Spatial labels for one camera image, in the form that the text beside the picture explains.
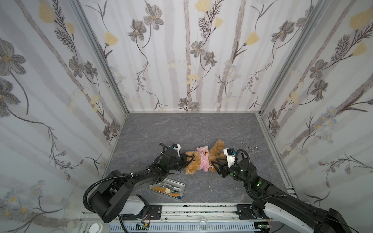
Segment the brown teddy bear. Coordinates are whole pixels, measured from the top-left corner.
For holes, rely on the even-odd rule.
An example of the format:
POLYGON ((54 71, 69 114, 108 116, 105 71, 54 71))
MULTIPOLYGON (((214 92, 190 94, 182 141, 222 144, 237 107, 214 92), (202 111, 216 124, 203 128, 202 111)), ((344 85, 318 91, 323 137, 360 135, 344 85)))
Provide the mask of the brown teddy bear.
POLYGON ((194 174, 198 170, 204 172, 217 172, 212 162, 220 162, 226 159, 226 155, 223 154, 225 143, 223 140, 217 140, 212 148, 208 146, 198 147, 195 151, 188 151, 189 165, 186 166, 185 171, 187 174, 194 174))

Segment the pink teddy hoodie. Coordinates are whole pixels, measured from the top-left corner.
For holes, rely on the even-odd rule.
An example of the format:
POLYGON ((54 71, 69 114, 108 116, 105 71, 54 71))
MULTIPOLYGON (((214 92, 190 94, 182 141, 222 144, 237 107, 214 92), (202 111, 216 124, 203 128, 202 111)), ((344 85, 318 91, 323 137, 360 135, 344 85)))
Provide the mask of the pink teddy hoodie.
POLYGON ((197 152, 200 154, 200 157, 201 157, 201 163, 200 163, 198 170, 203 170, 204 172, 208 172, 209 168, 211 167, 210 162, 209 162, 208 146, 197 148, 197 152))

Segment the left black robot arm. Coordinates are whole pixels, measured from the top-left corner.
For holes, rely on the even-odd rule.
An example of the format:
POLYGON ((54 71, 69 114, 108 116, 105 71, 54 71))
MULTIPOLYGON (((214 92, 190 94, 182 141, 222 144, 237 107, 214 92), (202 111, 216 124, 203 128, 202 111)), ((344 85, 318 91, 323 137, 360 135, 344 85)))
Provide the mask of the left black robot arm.
POLYGON ((111 222, 120 215, 135 189, 160 183, 170 171, 182 171, 193 161, 194 156, 181 153, 178 146, 162 145, 160 155, 143 171, 120 173, 115 170, 95 182, 83 194, 84 207, 96 213, 104 223, 111 222))

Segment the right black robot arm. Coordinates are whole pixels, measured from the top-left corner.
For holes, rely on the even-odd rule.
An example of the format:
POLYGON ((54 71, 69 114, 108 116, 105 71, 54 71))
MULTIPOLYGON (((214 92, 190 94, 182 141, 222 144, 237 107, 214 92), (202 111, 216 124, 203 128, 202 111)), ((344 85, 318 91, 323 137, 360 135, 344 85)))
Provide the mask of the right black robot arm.
POLYGON ((251 215, 277 220, 300 233, 350 233, 343 216, 330 208, 328 211, 303 202, 258 176, 249 159, 228 166, 224 160, 212 163, 223 178, 230 176, 243 183, 253 200, 251 215))

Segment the metal tray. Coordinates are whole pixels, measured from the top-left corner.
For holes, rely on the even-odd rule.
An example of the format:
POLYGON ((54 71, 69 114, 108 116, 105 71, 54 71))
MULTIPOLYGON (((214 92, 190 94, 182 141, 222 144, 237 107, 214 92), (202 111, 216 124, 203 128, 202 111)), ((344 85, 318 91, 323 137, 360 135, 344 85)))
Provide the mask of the metal tray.
POLYGON ((151 191, 177 200, 183 198, 185 188, 186 186, 184 183, 169 178, 166 178, 157 184, 149 185, 151 191))

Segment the wooden brush in tray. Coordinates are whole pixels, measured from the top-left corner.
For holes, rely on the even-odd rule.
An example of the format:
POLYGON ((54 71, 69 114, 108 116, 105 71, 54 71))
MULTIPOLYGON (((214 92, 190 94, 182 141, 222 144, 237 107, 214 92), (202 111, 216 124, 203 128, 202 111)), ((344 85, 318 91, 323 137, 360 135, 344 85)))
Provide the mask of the wooden brush in tray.
POLYGON ((151 187, 150 190, 152 190, 154 192, 157 192, 157 193, 160 193, 160 194, 163 194, 163 195, 166 195, 166 196, 169 196, 169 197, 172 197, 172 198, 175 198, 175 199, 182 199, 181 192, 175 191, 174 189, 154 186, 154 187, 151 187))

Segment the white round cap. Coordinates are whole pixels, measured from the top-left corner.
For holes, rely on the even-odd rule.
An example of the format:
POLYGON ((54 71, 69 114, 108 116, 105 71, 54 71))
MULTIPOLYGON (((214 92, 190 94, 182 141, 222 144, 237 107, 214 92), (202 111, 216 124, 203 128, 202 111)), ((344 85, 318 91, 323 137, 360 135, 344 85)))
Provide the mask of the white round cap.
POLYGON ((89 233, 109 233, 110 227, 105 223, 93 223, 88 230, 89 233))

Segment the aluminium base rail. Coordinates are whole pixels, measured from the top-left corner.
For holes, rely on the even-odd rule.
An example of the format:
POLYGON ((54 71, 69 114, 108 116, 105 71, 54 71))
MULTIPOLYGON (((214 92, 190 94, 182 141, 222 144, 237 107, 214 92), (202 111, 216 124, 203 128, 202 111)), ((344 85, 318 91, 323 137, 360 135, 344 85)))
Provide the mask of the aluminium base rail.
MULTIPOLYGON (((93 223, 104 222, 83 212, 77 232, 88 233, 93 223)), ((145 221, 117 217, 106 224, 110 233, 299 233, 271 218, 253 218, 248 203, 165 203, 153 206, 145 221)))

